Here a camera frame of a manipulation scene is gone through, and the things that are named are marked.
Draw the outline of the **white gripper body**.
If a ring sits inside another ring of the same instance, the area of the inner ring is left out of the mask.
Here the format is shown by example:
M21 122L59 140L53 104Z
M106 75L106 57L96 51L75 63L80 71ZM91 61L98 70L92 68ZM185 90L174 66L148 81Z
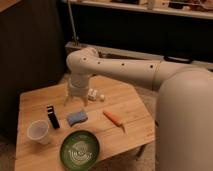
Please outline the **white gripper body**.
M89 76L71 74L68 80L68 92L70 96L86 97L89 90Z

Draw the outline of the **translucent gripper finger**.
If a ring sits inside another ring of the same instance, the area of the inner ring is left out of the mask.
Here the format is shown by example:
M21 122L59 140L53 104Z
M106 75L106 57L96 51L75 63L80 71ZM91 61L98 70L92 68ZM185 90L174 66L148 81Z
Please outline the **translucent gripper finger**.
M66 95L65 101L64 101L64 106L66 106L71 100L73 99L73 96L71 93L68 93Z
M89 100L88 100L88 96L83 96L83 97L82 97L82 100L83 100L84 106L88 106L88 103L89 103L89 102L88 102L88 101L89 101Z

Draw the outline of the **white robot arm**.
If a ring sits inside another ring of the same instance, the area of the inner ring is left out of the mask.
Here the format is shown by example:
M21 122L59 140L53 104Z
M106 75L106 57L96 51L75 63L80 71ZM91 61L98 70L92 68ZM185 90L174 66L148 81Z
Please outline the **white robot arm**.
M92 74L158 93L156 171L213 171L213 73L160 60L104 59L93 47L67 56L69 93L85 98Z

